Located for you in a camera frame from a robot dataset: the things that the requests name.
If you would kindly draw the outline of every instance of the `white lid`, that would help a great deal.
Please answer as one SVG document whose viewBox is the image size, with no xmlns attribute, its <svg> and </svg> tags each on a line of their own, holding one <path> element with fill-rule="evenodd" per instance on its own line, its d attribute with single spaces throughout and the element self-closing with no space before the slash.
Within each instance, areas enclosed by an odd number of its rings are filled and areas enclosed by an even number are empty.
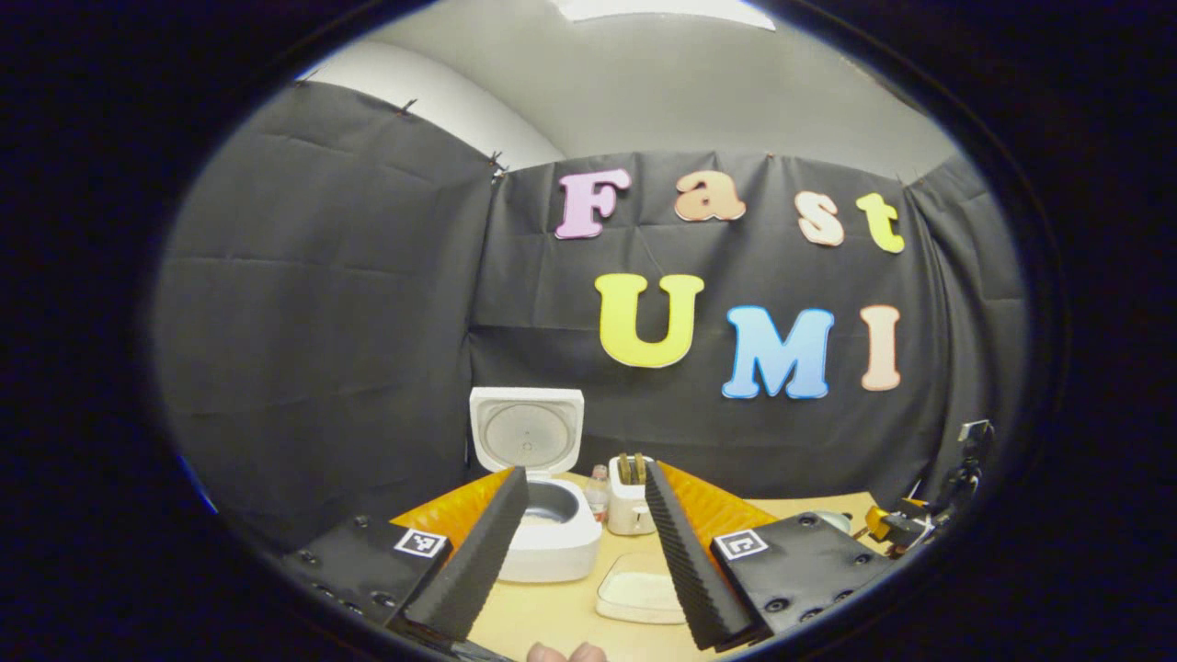
<svg viewBox="0 0 1177 662">
<path fill-rule="evenodd" d="M 478 463 L 490 471 L 526 466 L 559 474 L 580 456 L 585 398 L 578 389 L 476 386 L 470 425 Z"/>
</svg>

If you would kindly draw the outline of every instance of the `ceiling light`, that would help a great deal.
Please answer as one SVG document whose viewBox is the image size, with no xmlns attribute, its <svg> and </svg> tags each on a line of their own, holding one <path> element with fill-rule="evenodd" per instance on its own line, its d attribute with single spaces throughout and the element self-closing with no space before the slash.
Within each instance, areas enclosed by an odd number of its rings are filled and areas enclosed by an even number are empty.
<svg viewBox="0 0 1177 662">
<path fill-rule="evenodd" d="M 704 16 L 759 27 L 777 28 L 772 19 L 740 0 L 553 0 L 570 21 L 627 14 Z"/>
</svg>

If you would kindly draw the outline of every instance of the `black fabric curtain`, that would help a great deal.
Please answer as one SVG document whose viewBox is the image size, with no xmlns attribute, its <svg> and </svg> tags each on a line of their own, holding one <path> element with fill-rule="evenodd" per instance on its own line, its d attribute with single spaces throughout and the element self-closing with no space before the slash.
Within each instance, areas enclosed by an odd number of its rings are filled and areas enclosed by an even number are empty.
<svg viewBox="0 0 1177 662">
<path fill-rule="evenodd" d="M 624 168 L 603 232 L 558 239 L 566 174 Z M 510 172 L 364 94 L 292 86 L 208 164 L 167 247 L 155 302 L 164 403 L 222 511 L 291 549 L 355 511 L 392 516 L 484 471 L 473 385 L 576 388 L 576 470 L 641 451 L 746 497 L 906 494 L 956 457 L 964 421 L 1016 406 L 1028 312 L 1004 221 L 963 160 L 919 183 L 764 153 L 634 153 Z M 747 211 L 684 221 L 676 181 L 730 176 Z M 794 196 L 837 205 L 845 239 L 806 240 Z M 878 193 L 905 241 L 872 239 Z M 638 336 L 666 335 L 665 274 L 701 278 L 690 352 L 623 365 L 599 338 L 598 276 L 649 282 Z M 829 393 L 724 397 L 758 305 L 784 339 L 830 311 Z M 866 391 L 859 311 L 890 305 L 900 384 Z"/>
</svg>

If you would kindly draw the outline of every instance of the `screw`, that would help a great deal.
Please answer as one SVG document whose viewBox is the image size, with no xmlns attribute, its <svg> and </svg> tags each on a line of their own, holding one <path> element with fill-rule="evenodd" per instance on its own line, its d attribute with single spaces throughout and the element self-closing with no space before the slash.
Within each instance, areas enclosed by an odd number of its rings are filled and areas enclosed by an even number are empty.
<svg viewBox="0 0 1177 662">
<path fill-rule="evenodd" d="M 397 607 L 397 601 L 392 600 L 391 595 L 380 591 L 372 594 L 372 602 L 380 604 L 383 607 L 387 607 L 390 609 Z"/>
</svg>

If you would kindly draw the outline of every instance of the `blue letter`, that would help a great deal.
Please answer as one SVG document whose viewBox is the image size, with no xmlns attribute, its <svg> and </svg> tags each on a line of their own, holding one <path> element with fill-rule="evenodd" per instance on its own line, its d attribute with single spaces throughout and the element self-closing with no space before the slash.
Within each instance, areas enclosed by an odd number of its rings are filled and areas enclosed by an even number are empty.
<svg viewBox="0 0 1177 662">
<path fill-rule="evenodd" d="M 725 397 L 754 398 L 760 392 L 757 366 L 770 397 L 780 392 L 790 372 L 789 397 L 820 398 L 830 392 L 825 383 L 825 345 L 833 326 L 830 311 L 803 310 L 784 343 L 769 311 L 760 306 L 736 306 L 727 311 L 727 322 L 736 327 L 736 366 L 732 380 L 724 384 Z"/>
</svg>

